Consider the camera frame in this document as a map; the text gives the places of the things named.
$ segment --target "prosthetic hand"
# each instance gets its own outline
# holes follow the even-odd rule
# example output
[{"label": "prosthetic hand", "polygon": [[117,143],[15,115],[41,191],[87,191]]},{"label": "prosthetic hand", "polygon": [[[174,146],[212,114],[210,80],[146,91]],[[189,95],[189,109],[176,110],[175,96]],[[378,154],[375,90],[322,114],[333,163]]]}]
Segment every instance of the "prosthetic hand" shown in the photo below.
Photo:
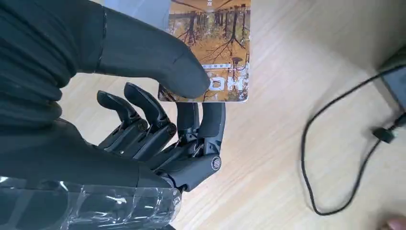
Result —
[{"label": "prosthetic hand", "polygon": [[0,0],[0,13],[0,229],[166,226],[181,193],[220,169],[225,105],[203,104],[199,124],[197,104],[179,103],[176,128],[136,85],[126,99],[100,91],[121,124],[95,146],[55,101],[77,72],[150,77],[196,98],[209,85],[198,60],[169,34],[86,0]]}]

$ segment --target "wood grain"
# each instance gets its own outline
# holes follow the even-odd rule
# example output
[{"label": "wood grain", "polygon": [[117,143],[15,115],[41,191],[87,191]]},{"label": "wood grain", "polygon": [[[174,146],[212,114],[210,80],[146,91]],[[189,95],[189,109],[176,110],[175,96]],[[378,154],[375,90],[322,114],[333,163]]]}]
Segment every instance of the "wood grain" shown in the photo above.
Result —
[{"label": "wood grain", "polygon": [[[376,73],[406,44],[404,0],[252,0],[252,72],[244,104],[227,105],[219,173],[183,197],[180,230],[376,229],[406,214],[406,133],[372,157],[352,206],[319,217],[299,173],[307,118]],[[149,79],[78,74],[64,89],[64,118],[99,143],[118,125],[97,105],[97,90],[123,95],[126,81],[156,95]],[[164,103],[176,121],[176,107]],[[343,203],[373,137],[395,111],[374,84],[337,104],[310,131],[306,164],[321,209]]]}]

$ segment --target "tree trunk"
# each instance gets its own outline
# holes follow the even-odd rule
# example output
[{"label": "tree trunk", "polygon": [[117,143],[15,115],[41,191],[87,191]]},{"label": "tree trunk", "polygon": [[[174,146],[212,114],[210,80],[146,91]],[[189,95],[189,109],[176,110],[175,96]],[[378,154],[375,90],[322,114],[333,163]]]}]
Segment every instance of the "tree trunk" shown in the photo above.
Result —
[{"label": "tree trunk", "polygon": [[194,19],[196,17],[196,14],[192,12],[192,15],[190,17],[190,23],[189,23],[189,45],[192,45],[194,42]]},{"label": "tree trunk", "polygon": [[234,11],[234,22],[233,22],[233,32],[231,34],[231,39],[236,37],[236,26],[237,26],[237,17],[238,17],[238,11]]},{"label": "tree trunk", "polygon": [[243,18],[242,18],[242,39],[245,39],[245,11],[243,11]]},{"label": "tree trunk", "polygon": [[226,25],[224,27],[224,37],[227,37],[227,27],[228,27],[228,12],[226,12]]}]

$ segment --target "card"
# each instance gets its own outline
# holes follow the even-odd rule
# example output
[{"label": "card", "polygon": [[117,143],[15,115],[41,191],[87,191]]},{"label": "card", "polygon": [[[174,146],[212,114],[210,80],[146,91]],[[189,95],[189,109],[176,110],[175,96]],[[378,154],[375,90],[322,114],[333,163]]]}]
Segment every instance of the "card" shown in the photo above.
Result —
[{"label": "card", "polygon": [[197,99],[159,86],[170,102],[244,102],[248,99],[251,0],[171,0],[168,33],[183,41],[210,78]]}]

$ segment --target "transparent plastic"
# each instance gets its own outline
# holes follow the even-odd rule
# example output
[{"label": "transparent plastic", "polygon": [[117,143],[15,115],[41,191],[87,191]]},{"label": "transparent plastic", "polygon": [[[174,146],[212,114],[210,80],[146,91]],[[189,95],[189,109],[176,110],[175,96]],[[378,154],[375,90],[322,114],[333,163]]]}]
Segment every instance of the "transparent plastic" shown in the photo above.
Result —
[{"label": "transparent plastic", "polygon": [[0,229],[160,229],[173,221],[181,194],[172,188],[131,188],[0,176]]}]

